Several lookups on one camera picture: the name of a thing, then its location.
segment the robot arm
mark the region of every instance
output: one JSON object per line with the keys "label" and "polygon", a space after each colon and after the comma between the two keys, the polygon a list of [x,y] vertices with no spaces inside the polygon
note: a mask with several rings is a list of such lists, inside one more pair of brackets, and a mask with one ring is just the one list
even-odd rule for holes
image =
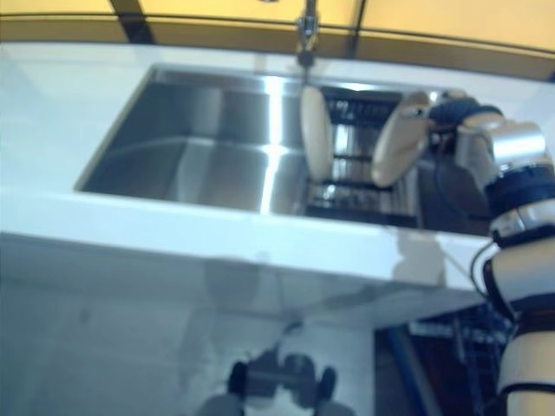
{"label": "robot arm", "polygon": [[430,109],[456,126],[455,162],[484,193],[501,250],[484,264],[493,304],[517,323],[501,362],[499,394],[510,416],[555,408],[555,173],[537,125],[507,120],[474,99]]}

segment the white countertop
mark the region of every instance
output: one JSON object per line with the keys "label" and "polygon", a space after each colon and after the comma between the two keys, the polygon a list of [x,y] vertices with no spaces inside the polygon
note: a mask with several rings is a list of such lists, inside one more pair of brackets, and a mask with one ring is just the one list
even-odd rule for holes
{"label": "white countertop", "polygon": [[[154,46],[0,44],[4,233],[294,270],[470,289],[485,238],[261,216],[76,192],[83,169],[153,63],[292,74],[292,56]],[[463,88],[506,115],[540,124],[555,153],[555,85],[437,68],[319,60],[316,75]],[[409,250],[399,248],[409,241]],[[413,267],[398,268],[411,258]],[[444,268],[444,281],[436,281]]]}

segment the faucet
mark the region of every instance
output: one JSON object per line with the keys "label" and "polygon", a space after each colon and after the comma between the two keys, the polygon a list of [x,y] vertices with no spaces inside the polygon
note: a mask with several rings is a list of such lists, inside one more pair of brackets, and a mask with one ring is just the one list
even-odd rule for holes
{"label": "faucet", "polygon": [[297,61],[304,70],[307,81],[310,67],[314,65],[314,52],[318,41],[317,0],[306,0],[303,14],[297,20],[299,42],[297,44]]}

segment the stainless steel sink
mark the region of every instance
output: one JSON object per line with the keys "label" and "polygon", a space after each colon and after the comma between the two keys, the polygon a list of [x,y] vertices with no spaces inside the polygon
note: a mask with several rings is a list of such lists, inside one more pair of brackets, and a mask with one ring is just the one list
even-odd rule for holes
{"label": "stainless steel sink", "polygon": [[334,181],[307,179],[300,80],[154,66],[78,184],[85,192],[261,213],[422,226],[416,169],[388,190],[365,172],[397,102],[433,88],[319,80],[334,124]]}

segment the black wheel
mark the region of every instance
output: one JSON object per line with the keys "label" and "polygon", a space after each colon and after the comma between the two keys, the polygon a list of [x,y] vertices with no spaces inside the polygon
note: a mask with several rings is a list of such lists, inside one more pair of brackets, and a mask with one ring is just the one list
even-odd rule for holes
{"label": "black wheel", "polygon": [[242,361],[233,364],[232,373],[227,379],[227,392],[236,394],[244,400],[246,396],[247,367]]}
{"label": "black wheel", "polygon": [[337,372],[332,367],[326,367],[323,370],[322,378],[318,383],[318,401],[330,401],[333,397],[333,392],[336,389]]}

